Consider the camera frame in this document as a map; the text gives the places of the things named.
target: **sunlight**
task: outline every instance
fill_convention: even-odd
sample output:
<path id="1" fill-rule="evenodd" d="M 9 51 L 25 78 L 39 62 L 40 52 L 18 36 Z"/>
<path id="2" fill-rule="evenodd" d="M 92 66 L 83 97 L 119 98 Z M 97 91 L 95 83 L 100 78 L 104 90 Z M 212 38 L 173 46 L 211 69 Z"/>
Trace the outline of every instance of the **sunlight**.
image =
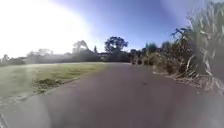
<path id="1" fill-rule="evenodd" d="M 0 0 L 0 19 L 0 57 L 24 56 L 39 48 L 71 52 L 75 41 L 89 38 L 78 14 L 47 0 Z"/>

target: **sky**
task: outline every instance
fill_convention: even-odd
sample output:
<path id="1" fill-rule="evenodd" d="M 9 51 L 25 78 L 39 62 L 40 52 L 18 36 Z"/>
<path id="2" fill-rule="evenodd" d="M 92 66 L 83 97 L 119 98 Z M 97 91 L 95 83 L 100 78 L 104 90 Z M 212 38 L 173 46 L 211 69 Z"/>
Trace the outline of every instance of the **sky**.
<path id="1" fill-rule="evenodd" d="M 172 40 L 175 28 L 188 25 L 187 14 L 201 0 L 0 0 L 0 58 L 25 56 L 47 48 L 71 52 L 85 40 L 104 51 L 104 42 L 120 36 L 129 47 Z"/>

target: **asphalt path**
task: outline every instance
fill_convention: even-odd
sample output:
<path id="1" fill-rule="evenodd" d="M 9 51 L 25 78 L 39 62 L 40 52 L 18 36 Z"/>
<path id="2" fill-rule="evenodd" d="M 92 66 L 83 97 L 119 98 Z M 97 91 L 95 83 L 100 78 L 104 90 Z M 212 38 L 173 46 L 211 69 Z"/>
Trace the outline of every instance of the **asphalt path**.
<path id="1" fill-rule="evenodd" d="M 149 67 L 108 64 L 9 107 L 2 118 L 8 128 L 223 128 L 224 97 Z"/>

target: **tree line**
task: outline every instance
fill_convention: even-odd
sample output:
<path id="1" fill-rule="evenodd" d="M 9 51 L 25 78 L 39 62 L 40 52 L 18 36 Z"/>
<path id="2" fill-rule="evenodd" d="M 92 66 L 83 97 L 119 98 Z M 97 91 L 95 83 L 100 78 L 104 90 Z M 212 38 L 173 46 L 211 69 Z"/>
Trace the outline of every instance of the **tree line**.
<path id="1" fill-rule="evenodd" d="M 50 49 L 39 49 L 31 51 L 25 57 L 10 58 L 5 54 L 0 59 L 0 66 L 23 65 L 23 64 L 44 64 L 44 63 L 72 63 L 72 62 L 129 62 L 129 53 L 122 51 L 128 46 L 121 37 L 110 37 L 105 41 L 105 51 L 99 53 L 97 47 L 90 50 L 84 40 L 73 44 L 72 52 L 54 54 Z"/>

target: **grass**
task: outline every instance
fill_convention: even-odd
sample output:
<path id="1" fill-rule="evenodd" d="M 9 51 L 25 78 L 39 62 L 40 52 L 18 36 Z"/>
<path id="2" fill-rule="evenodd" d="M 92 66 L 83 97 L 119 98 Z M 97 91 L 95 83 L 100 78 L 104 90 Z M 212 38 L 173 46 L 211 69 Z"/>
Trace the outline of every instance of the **grass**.
<path id="1" fill-rule="evenodd" d="M 45 92 L 105 67 L 103 63 L 33 64 L 0 68 L 0 104 L 8 97 Z"/>

